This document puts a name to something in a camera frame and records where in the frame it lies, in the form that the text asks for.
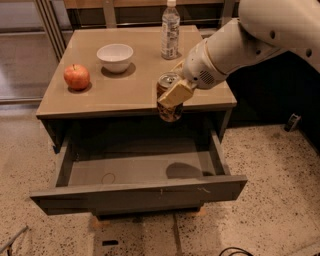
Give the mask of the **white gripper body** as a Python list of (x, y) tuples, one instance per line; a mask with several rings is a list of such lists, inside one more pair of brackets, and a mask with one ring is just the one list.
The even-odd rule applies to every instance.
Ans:
[(212, 63), (207, 39), (202, 40), (191, 49), (184, 59), (182, 73), (185, 79), (202, 90), (211, 89), (227, 78), (227, 75), (219, 71)]

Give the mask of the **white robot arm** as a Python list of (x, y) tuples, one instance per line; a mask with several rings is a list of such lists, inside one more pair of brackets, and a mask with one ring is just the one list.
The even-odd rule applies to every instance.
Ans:
[(178, 80), (158, 98), (166, 108), (211, 89), (236, 70), (290, 51), (320, 71), (319, 0), (240, 0), (238, 16), (190, 50)]

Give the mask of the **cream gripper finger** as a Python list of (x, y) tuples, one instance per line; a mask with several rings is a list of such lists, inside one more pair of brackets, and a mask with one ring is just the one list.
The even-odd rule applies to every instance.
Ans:
[(183, 65), (184, 65), (184, 61), (180, 61), (177, 65), (175, 65), (171, 71), (175, 72), (177, 74), (182, 74), (183, 73)]
[(187, 79), (179, 80), (171, 89), (162, 94), (157, 102), (166, 108), (177, 106), (189, 100), (193, 96), (196, 87), (195, 83)]

